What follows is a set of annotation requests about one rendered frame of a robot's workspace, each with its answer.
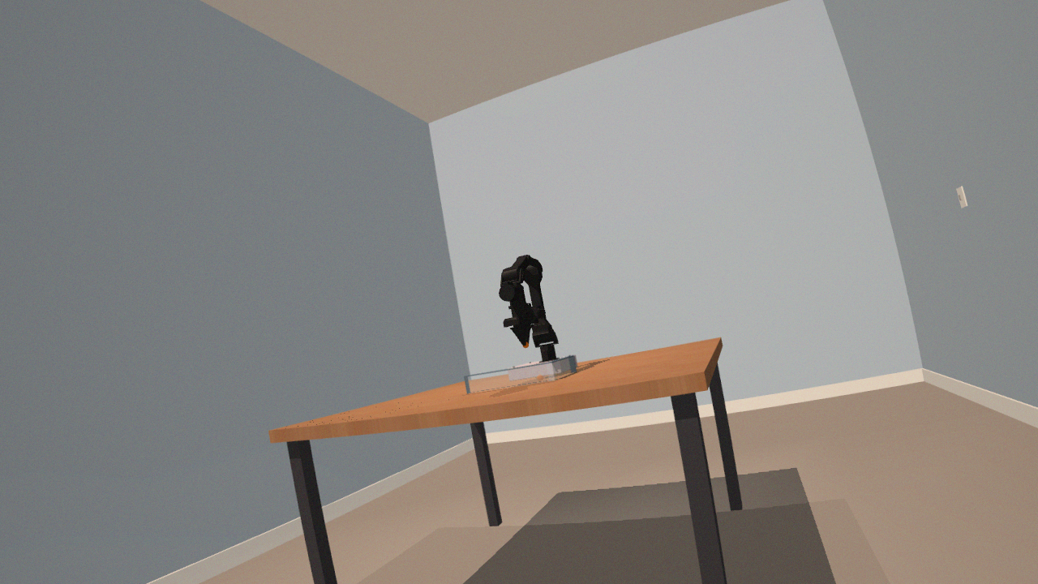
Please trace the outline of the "low clear walls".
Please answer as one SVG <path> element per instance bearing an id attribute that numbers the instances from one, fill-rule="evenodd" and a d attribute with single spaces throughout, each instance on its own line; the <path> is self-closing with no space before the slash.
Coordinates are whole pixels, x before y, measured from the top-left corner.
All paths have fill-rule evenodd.
<path id="1" fill-rule="evenodd" d="M 576 372 L 574 356 L 564 361 L 555 363 L 543 363 L 543 365 L 529 368 L 519 368 L 509 371 L 495 371 L 481 376 L 465 376 L 468 394 L 474 394 L 489 389 L 504 389 L 509 387 L 521 387 L 537 382 L 548 382 L 559 380 L 561 377 L 570 376 Z"/>

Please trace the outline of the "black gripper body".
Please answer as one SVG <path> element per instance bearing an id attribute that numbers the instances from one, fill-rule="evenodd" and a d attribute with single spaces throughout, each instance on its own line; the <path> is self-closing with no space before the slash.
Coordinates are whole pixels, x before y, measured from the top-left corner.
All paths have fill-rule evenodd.
<path id="1" fill-rule="evenodd" d="M 516 328 L 517 326 L 522 326 L 526 324 L 530 325 L 532 323 L 540 323 L 538 322 L 538 318 L 535 318 L 534 316 L 531 317 L 529 315 L 527 316 L 522 315 L 522 309 L 524 303 L 526 303 L 525 300 L 523 300 L 523 302 L 514 302 L 509 304 L 508 309 L 511 309 L 513 317 L 504 319 L 503 322 L 504 328 L 508 328 L 508 326 L 513 326 L 513 325 L 514 328 Z"/>

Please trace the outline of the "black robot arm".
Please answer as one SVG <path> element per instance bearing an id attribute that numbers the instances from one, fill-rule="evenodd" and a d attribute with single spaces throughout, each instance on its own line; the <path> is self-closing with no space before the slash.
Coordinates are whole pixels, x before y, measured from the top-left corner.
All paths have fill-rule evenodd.
<path id="1" fill-rule="evenodd" d="M 559 344 L 559 338 L 555 335 L 555 330 L 552 329 L 551 324 L 546 318 L 540 287 L 540 282 L 543 278 L 542 272 L 542 265 L 540 265 L 540 261 L 534 259 L 532 256 L 517 256 L 517 261 L 512 267 L 503 269 L 500 281 L 501 288 L 498 291 L 498 295 L 504 302 L 523 302 L 525 297 L 524 287 L 521 283 L 525 281 L 529 285 L 532 307 L 531 303 L 529 303 L 529 306 L 527 306 L 527 303 L 524 303 L 522 315 L 534 316 L 540 322 L 534 323 L 532 326 L 534 346 L 540 347 L 542 355 L 540 363 L 556 361 L 555 344 Z M 547 343 L 548 341 L 554 341 L 555 343 L 540 346 L 540 344 Z"/>

